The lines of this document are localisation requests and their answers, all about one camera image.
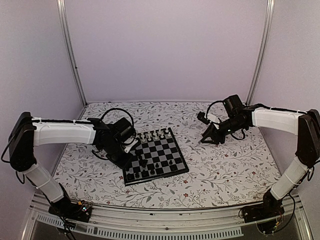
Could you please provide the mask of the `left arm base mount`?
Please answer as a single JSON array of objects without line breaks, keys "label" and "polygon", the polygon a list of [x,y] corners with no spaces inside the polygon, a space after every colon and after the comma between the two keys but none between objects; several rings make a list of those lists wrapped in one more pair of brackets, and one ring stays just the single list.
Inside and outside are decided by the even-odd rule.
[{"label": "left arm base mount", "polygon": [[92,214],[92,204],[84,200],[72,202],[64,197],[57,202],[50,202],[48,212],[58,217],[88,223]]}]

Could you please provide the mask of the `black and grey chessboard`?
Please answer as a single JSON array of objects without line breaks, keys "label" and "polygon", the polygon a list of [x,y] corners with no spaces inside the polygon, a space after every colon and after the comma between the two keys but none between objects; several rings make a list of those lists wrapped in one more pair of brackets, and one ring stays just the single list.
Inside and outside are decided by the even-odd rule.
[{"label": "black and grey chessboard", "polygon": [[[130,152],[133,154],[133,160],[129,163],[128,167],[123,170],[123,180],[125,186],[131,186],[141,183],[150,182],[160,178],[168,178],[189,172],[189,167],[185,161],[182,151],[177,143],[174,133],[170,127],[169,129],[173,134],[172,138],[158,141],[141,142]],[[135,178],[132,167],[132,162],[135,160],[135,150],[143,150],[143,156],[148,160],[148,172],[145,176]],[[132,174],[132,180],[127,180],[127,174]]]}]

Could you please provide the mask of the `black chess rook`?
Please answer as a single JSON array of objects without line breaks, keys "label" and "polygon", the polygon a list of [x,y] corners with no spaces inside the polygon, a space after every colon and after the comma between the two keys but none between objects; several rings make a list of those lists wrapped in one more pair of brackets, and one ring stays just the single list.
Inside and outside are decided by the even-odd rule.
[{"label": "black chess rook", "polygon": [[128,180],[128,181],[133,179],[133,177],[132,177],[132,174],[131,174],[131,173],[128,173],[128,174],[126,175],[126,177],[127,177],[127,180]]}]

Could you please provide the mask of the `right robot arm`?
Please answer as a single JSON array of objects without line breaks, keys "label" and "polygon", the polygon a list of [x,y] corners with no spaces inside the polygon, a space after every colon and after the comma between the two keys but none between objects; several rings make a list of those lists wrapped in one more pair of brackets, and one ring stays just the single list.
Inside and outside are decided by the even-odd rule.
[{"label": "right robot arm", "polygon": [[320,112],[262,103],[247,105],[236,94],[217,103],[223,105],[227,119],[219,119],[208,109],[200,111],[197,119],[207,125],[201,143],[224,144],[226,137],[237,131],[259,128],[272,156],[277,158],[281,176],[264,194],[258,208],[262,218],[269,218],[278,210],[282,199],[298,187],[320,161]]}]

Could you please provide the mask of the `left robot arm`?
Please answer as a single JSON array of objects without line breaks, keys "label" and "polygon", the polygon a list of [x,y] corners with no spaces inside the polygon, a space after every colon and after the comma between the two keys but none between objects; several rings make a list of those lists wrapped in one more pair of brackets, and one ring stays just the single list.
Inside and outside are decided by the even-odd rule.
[{"label": "left robot arm", "polygon": [[44,119],[23,112],[8,138],[6,162],[39,189],[63,216],[74,213],[74,205],[63,187],[46,168],[58,162],[59,150],[67,144],[94,146],[93,154],[103,151],[106,159],[121,169],[131,160],[130,151],[138,144],[133,121],[121,118],[105,123],[101,118],[86,120]]}]

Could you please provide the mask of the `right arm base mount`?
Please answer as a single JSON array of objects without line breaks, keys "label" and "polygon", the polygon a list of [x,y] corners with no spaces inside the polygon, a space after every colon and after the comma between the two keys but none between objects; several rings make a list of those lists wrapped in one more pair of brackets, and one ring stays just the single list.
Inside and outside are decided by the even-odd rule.
[{"label": "right arm base mount", "polygon": [[242,207],[238,216],[245,223],[256,223],[257,229],[264,235],[274,234],[284,219],[284,207],[276,204],[275,207],[265,206],[263,203]]}]

